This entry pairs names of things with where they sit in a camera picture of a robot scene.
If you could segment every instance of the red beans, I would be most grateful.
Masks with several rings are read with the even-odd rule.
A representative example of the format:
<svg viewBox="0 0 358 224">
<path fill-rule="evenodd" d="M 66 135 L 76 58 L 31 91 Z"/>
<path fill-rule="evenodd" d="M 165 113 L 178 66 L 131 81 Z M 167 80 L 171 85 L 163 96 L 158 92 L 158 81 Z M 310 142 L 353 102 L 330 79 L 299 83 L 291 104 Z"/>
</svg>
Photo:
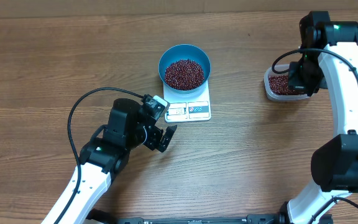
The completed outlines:
<svg viewBox="0 0 358 224">
<path fill-rule="evenodd" d="M 197 62 L 187 59 L 172 63 L 165 70 L 165 82 L 177 90 L 192 90 L 203 84 L 204 71 Z"/>
<path fill-rule="evenodd" d="M 268 78 L 268 84 L 277 95 L 302 95 L 303 92 L 288 89 L 288 75 L 278 75 Z"/>
</svg>

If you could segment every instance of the kitchen scale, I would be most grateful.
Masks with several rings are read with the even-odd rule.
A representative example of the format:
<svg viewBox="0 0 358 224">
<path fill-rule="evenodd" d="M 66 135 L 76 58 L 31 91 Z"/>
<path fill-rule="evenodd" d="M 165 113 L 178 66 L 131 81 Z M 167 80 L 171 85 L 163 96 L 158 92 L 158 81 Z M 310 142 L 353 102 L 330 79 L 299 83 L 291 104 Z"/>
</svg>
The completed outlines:
<svg viewBox="0 0 358 224">
<path fill-rule="evenodd" d="M 203 83 L 192 90 L 176 90 L 165 82 L 165 71 L 172 63 L 190 59 L 198 63 L 204 71 Z M 165 113 L 168 123 L 188 121 L 208 121 L 211 119 L 211 101 L 209 100 L 208 78 L 211 62 L 199 47 L 180 44 L 168 49 L 161 57 L 158 72 L 163 82 L 164 100 L 170 103 Z"/>
<path fill-rule="evenodd" d="M 163 85 L 163 90 L 164 99 L 170 103 L 165 113 L 166 122 L 209 121 L 211 119 L 208 81 L 193 93 L 177 93 L 166 84 Z"/>
</svg>

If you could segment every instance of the clear plastic container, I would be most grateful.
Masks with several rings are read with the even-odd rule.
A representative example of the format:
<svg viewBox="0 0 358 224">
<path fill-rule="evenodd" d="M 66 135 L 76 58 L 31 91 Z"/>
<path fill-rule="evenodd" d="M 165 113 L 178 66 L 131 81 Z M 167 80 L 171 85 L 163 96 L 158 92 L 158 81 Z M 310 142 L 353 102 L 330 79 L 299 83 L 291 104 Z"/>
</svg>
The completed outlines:
<svg viewBox="0 0 358 224">
<path fill-rule="evenodd" d="M 286 70 L 290 67 L 289 64 L 286 65 L 276 65 L 276 70 L 278 71 L 283 71 Z M 273 93 L 272 89 L 270 89 L 270 85 L 269 85 L 269 77 L 274 77 L 274 76 L 279 76 L 279 75 L 284 75 L 284 74 L 276 74 L 272 71 L 272 68 L 268 68 L 268 70 L 265 73 L 265 89 L 266 89 L 266 96 L 268 99 L 272 100 L 272 101 L 293 101 L 293 100 L 304 100 L 309 98 L 307 94 L 302 94 L 302 95 L 277 95 L 275 93 Z"/>
</svg>

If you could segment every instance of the digital scale display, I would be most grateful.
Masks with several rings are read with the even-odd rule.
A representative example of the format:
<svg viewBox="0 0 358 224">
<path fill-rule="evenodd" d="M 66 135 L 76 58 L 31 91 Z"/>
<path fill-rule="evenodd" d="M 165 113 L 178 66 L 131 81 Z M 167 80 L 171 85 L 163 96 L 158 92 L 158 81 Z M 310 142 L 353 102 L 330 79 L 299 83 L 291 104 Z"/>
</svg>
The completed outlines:
<svg viewBox="0 0 358 224">
<path fill-rule="evenodd" d="M 211 119 L 208 82 L 200 91 L 190 95 L 175 93 L 164 85 L 164 99 L 170 103 L 165 114 L 168 123 Z"/>
</svg>

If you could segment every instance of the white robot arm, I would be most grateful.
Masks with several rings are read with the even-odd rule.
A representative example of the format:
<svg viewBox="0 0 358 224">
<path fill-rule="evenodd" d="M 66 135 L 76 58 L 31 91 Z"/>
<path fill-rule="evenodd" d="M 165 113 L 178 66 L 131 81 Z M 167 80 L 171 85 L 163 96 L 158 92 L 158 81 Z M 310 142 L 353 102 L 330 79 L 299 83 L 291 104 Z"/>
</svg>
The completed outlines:
<svg viewBox="0 0 358 224">
<path fill-rule="evenodd" d="M 313 180 L 286 207 L 288 223 L 311 224 L 334 206 L 333 198 L 358 192 L 358 80 L 353 72 L 358 73 L 358 24 L 331 22 L 327 12 L 310 12 L 300 29 L 303 57 L 290 66 L 289 86 L 309 95 L 326 87 L 334 118 L 334 139 L 313 154 Z"/>
<path fill-rule="evenodd" d="M 339 42 L 335 46 L 327 45 L 324 49 L 339 54 L 350 61 L 358 71 L 358 45 L 355 42 Z M 348 130 L 355 130 L 358 134 L 358 86 L 354 74 L 349 67 L 338 58 L 321 53 L 319 66 L 327 82 L 329 97 L 333 107 L 334 136 L 347 134 Z M 323 192 L 314 180 L 302 192 L 288 203 L 288 214 L 291 223 L 308 223 L 321 207 L 333 197 L 347 197 L 348 190 L 332 190 Z M 334 203 L 324 209 L 315 223 L 326 213 Z"/>
<path fill-rule="evenodd" d="M 115 88 L 100 88 L 85 94 L 77 101 L 71 112 L 73 113 L 83 98 L 99 90 Z M 91 140 L 82 148 L 78 159 L 80 165 L 75 167 L 66 189 L 42 224 L 84 223 L 95 203 L 107 191 L 118 173 L 125 168 L 133 148 L 144 144 L 149 149 L 158 149 L 160 152 L 167 149 L 177 126 L 168 127 L 163 135 L 163 130 L 155 124 L 168 109 L 169 103 L 159 96 L 152 98 L 145 95 L 141 98 L 144 103 L 142 106 L 130 99 L 114 101 L 108 124 L 97 129 Z M 70 128 L 68 129 L 69 139 L 72 139 Z M 100 132 L 103 132 L 103 137 L 97 138 Z M 77 193 L 73 194 L 78 182 L 80 184 Z"/>
</svg>

